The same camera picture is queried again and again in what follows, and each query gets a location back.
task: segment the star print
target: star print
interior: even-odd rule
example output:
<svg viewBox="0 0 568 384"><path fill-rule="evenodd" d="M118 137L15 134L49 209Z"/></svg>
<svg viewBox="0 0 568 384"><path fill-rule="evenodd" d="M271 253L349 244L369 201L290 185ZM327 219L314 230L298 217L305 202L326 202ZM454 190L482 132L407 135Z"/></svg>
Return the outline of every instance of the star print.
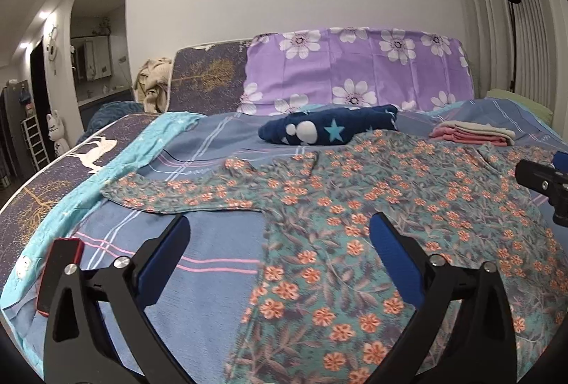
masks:
<svg viewBox="0 0 568 384"><path fill-rule="evenodd" d="M341 132L345 129L345 127L344 126L337 126L337 123L335 122L335 118L331 122L331 126L329 126L327 128L324 127L324 129L327 132L329 132L329 141L330 142L333 142L334 140L339 140L340 142L343 142Z"/></svg>

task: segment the screw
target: screw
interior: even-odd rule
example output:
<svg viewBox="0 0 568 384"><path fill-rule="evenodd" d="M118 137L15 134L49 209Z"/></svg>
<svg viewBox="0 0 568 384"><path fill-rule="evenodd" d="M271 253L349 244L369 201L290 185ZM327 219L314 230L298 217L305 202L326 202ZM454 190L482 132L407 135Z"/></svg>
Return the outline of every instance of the screw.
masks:
<svg viewBox="0 0 568 384"><path fill-rule="evenodd" d="M497 272L497 266L493 262L484 262L484 270L488 273Z"/></svg>
<svg viewBox="0 0 568 384"><path fill-rule="evenodd" d="M434 267L442 267L442 265L446 264L446 259L444 258L444 256L439 254L431 255L430 259L428 260L430 261L430 264L432 264Z"/></svg>
<svg viewBox="0 0 568 384"><path fill-rule="evenodd" d="M63 269L65 275L73 275L77 271L77 264L69 264Z"/></svg>
<svg viewBox="0 0 568 384"><path fill-rule="evenodd" d="M125 255L122 255L120 257L117 257L116 259L114 259L113 265L117 268L117 269L123 269L125 268L128 264L130 264L130 257L126 257Z"/></svg>

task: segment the white curtain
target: white curtain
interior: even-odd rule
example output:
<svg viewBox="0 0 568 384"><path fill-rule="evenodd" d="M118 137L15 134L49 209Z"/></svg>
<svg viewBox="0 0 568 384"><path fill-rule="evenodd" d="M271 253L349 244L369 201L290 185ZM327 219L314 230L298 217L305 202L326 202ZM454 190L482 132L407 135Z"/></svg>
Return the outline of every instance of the white curtain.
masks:
<svg viewBox="0 0 568 384"><path fill-rule="evenodd" d="M471 61L476 95L508 89L513 71L513 38L506 0L462 0L466 13L464 43ZM551 109L556 95L556 44L549 0L514 5L517 28L516 91Z"/></svg>

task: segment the navy star-print cloth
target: navy star-print cloth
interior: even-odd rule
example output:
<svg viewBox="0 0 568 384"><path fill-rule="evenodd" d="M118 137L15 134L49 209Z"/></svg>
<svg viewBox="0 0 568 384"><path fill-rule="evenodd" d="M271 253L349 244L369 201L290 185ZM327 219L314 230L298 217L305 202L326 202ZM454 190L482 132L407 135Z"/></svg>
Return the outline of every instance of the navy star-print cloth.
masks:
<svg viewBox="0 0 568 384"><path fill-rule="evenodd" d="M397 107L385 105L292 113L266 123L258 130L258 136L271 144L344 145L361 132L396 130L397 112Z"/></svg>

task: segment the teal floral garment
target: teal floral garment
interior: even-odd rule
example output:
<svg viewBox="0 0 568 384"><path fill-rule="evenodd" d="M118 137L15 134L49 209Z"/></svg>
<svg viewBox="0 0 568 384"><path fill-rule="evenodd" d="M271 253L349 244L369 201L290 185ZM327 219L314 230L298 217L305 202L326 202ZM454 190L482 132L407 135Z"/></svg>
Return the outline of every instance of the teal floral garment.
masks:
<svg viewBox="0 0 568 384"><path fill-rule="evenodd" d="M368 239L377 211L427 253L478 268L498 261L518 340L519 376L542 353L568 307L564 253L513 168L549 162L534 147L459 146L395 131L353 138L259 168L229 158L200 180L130 174L104 195L147 212L264 213L264 268L226 365L231 383L362 384L414 312ZM447 315L423 369L444 349Z"/></svg>

